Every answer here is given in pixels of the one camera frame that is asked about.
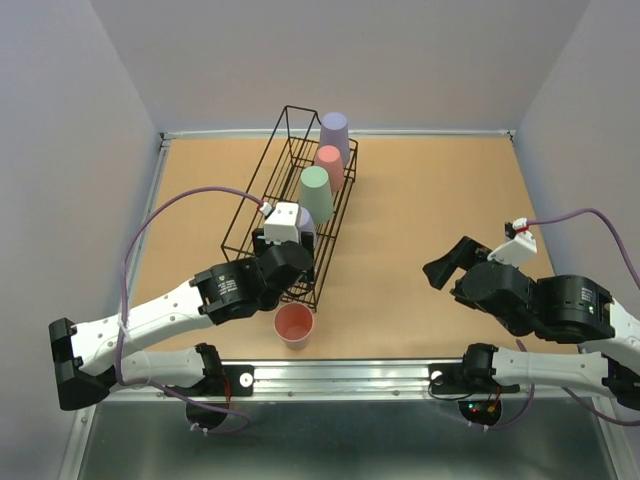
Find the small purple cup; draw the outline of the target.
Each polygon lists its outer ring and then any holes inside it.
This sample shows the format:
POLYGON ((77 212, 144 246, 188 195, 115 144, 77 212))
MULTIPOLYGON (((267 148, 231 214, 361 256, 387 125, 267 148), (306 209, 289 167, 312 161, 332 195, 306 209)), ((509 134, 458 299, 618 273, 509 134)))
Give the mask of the small purple cup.
POLYGON ((296 226, 300 235, 302 235, 303 233, 310 233, 313 235, 313 237, 316 237, 316 227, 311 214, 306 208, 302 206, 299 207, 299 215, 297 218, 296 226))

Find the pink cup front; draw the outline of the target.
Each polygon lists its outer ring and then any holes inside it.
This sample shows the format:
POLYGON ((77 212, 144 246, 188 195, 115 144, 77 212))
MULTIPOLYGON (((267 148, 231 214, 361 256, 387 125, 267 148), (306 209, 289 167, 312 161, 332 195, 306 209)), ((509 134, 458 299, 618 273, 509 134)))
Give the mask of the pink cup front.
POLYGON ((274 316, 274 330, 278 337, 291 350, 307 347, 314 329, 314 314, 304 304, 286 303, 274 316))

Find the pink cup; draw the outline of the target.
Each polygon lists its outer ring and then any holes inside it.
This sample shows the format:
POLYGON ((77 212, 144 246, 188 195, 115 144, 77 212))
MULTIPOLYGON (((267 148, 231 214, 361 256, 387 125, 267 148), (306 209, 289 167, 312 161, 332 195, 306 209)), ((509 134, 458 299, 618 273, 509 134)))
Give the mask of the pink cup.
POLYGON ((329 178, 332 193, 338 192, 344 184, 344 165, 340 151, 332 145, 317 149, 314 165, 323 168, 329 178))
POLYGON ((278 337, 291 350, 307 347, 314 329, 314 314, 304 304, 286 303, 274 316, 274 330, 278 337))

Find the green cup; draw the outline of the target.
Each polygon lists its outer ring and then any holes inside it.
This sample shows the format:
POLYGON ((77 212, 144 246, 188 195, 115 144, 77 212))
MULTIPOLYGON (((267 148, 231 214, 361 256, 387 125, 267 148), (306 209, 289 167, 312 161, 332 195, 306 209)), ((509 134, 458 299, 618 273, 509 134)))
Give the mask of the green cup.
POLYGON ((327 172, 319 166, 305 168, 300 176, 299 204, 306 208, 316 225, 333 215, 333 197, 327 172))

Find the pink cup back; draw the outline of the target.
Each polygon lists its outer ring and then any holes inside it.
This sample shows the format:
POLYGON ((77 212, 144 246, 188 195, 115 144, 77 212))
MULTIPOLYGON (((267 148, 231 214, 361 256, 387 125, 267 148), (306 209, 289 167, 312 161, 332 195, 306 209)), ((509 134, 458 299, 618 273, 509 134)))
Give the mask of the pink cup back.
POLYGON ((344 165, 340 151, 332 145, 317 149, 314 165, 323 168, 329 178, 332 193, 338 192, 344 184, 344 165))

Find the large purple cup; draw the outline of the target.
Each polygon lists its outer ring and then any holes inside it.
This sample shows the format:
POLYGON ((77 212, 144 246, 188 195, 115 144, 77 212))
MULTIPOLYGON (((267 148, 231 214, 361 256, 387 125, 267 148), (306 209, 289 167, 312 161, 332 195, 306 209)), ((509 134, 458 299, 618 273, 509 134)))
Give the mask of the large purple cup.
POLYGON ((350 160, 349 132, 347 117, 339 112, 329 112, 321 119, 319 146, 334 146, 341 155, 344 167, 350 160))

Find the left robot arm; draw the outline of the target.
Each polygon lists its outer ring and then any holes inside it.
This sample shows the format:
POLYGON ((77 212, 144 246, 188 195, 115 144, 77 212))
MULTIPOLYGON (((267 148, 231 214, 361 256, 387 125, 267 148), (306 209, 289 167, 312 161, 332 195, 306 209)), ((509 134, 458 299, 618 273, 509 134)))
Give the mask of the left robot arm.
POLYGON ((222 325, 274 310, 281 297, 313 269, 313 236, 268 242, 254 234, 252 256, 213 266, 161 297, 132 308, 126 326, 117 316, 48 326, 59 406, 95 405, 123 384, 155 381, 185 394, 211 394, 222 375, 214 347, 179 352, 148 347, 191 330, 222 325))

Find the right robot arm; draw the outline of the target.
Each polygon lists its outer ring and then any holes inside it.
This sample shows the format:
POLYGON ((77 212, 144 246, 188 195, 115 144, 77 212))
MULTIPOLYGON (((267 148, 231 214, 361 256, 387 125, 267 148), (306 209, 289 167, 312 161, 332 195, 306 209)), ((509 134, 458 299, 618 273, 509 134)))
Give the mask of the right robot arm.
POLYGON ((422 270, 440 290, 461 269, 454 300, 498 321, 514 337, 578 345, 577 354, 543 354, 486 343, 467 347, 462 360, 435 380, 440 394, 514 393, 544 385, 613 398, 639 407, 639 321, 593 280, 558 275, 534 280, 509 259, 464 236, 422 270))

